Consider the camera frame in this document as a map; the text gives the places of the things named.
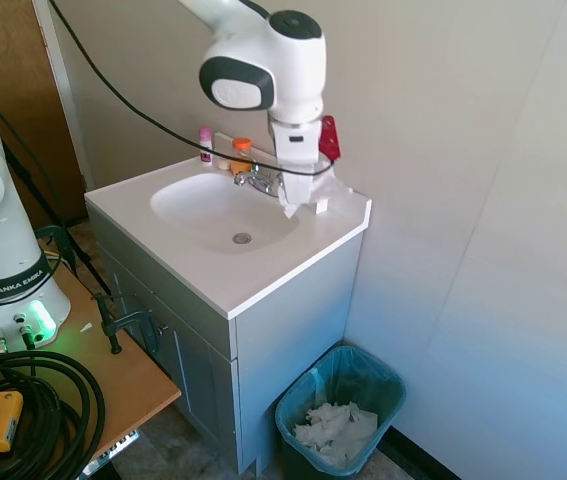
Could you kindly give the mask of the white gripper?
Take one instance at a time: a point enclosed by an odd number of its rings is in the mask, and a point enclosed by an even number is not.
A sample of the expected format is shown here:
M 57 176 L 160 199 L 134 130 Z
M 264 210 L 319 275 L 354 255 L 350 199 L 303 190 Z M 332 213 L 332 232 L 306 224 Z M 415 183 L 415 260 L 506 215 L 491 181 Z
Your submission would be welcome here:
M 288 172 L 281 176 L 281 205 L 299 207 L 311 204 L 314 177 L 299 174 L 314 174 L 317 171 L 321 121 L 315 119 L 302 124 L 288 124 L 273 117 L 268 120 L 277 165 Z M 328 198 L 317 201 L 315 214 L 326 212 L 328 204 Z

